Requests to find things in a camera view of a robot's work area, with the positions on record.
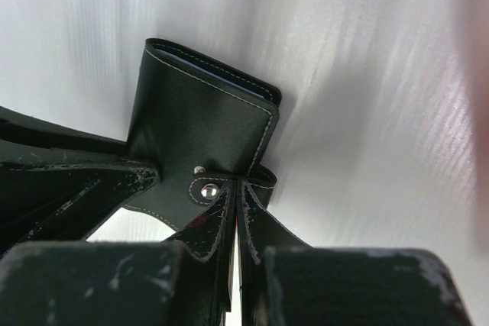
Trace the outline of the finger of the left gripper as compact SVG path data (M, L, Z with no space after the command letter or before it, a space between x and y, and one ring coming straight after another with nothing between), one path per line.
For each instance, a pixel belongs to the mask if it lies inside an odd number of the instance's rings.
M1 139L39 148L126 150L125 142L73 130L1 107Z
M4 140L1 252L26 241L85 240L159 180L148 162Z

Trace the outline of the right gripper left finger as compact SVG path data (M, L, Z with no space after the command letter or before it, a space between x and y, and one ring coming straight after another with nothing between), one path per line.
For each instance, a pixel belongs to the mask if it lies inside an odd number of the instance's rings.
M1 261L3 325L223 325L235 182L161 242L38 241Z

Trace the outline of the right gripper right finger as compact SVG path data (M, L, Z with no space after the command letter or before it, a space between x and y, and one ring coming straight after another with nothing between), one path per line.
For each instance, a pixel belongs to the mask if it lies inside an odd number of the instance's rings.
M241 181L236 198L245 325L469 325L447 266L416 248L311 247Z

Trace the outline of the black leather card holder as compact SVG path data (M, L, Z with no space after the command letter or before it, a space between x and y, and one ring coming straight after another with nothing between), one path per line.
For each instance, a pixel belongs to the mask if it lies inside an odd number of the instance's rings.
M169 40L145 42L131 116L130 157L155 163L161 180L127 209L174 230L211 203L205 185L249 180L270 202L276 176L261 165L280 119L280 90Z

